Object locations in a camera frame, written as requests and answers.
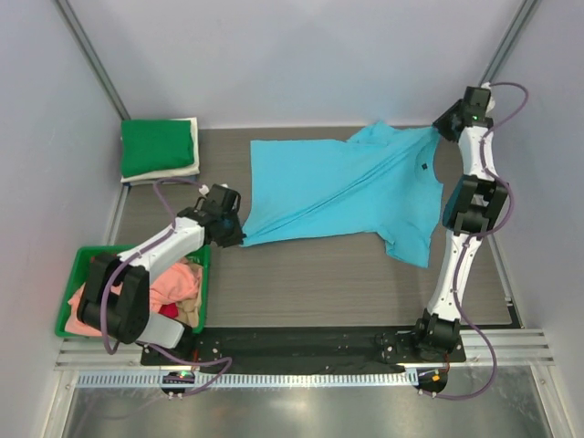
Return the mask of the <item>green plastic bin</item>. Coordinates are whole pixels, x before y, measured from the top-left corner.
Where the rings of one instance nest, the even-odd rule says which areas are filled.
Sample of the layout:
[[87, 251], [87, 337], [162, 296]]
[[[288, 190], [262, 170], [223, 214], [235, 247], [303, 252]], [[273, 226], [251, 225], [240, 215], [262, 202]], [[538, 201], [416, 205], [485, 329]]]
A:
[[[85, 280], [89, 273], [90, 263], [93, 261], [96, 255], [107, 252], [111, 254], [117, 254], [129, 250], [128, 245], [110, 245], [110, 246], [83, 246], [81, 247], [74, 259], [73, 265], [70, 270], [68, 282], [65, 288], [64, 296], [61, 300], [60, 309], [57, 313], [57, 321], [55, 325], [55, 334], [60, 338], [67, 337], [78, 337], [80, 335], [75, 335], [68, 333], [64, 330], [65, 323], [70, 315], [68, 300], [72, 295], [78, 290], [82, 283], [85, 284]], [[201, 320], [196, 328], [192, 328], [193, 332], [198, 333], [204, 327], [204, 320], [206, 316], [206, 304], [209, 286], [209, 271], [211, 262], [211, 249], [208, 246], [204, 246], [201, 249], [190, 253], [185, 256], [187, 259], [194, 261], [195, 263], [201, 265], [204, 269], [203, 273], [203, 287], [202, 287], [202, 307], [200, 311]]]

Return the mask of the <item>light blue t shirt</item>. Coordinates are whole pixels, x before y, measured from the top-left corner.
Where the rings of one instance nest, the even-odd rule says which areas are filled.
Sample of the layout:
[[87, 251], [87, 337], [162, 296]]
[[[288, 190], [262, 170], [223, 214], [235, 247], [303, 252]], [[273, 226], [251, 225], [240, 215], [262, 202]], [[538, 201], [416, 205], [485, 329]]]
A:
[[376, 234], [388, 256], [426, 268], [443, 196], [439, 141], [434, 127], [384, 122], [345, 141], [251, 141], [245, 246]]

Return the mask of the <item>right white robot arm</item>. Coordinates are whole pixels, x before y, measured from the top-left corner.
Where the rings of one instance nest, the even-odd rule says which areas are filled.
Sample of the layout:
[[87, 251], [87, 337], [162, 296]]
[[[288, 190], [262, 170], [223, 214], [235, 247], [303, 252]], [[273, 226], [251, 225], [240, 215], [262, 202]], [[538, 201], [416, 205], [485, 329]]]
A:
[[420, 360], [442, 360], [460, 345], [461, 308], [475, 253], [505, 206], [509, 189], [500, 181], [492, 153], [494, 107], [491, 85], [468, 87], [464, 96], [433, 124], [455, 142], [463, 174], [443, 211], [446, 247], [433, 296], [411, 339]]

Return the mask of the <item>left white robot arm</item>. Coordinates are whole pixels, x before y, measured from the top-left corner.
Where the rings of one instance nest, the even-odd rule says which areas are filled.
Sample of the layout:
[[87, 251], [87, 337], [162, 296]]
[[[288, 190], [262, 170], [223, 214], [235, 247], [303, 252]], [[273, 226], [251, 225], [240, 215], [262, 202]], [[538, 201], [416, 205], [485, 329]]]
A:
[[117, 255], [102, 252], [89, 265], [77, 318], [97, 330], [109, 355], [137, 344], [176, 365], [190, 365], [194, 334], [181, 321], [150, 308], [151, 284], [184, 256], [211, 243], [243, 243], [241, 194], [225, 185], [203, 190], [195, 205], [172, 215], [162, 231]]

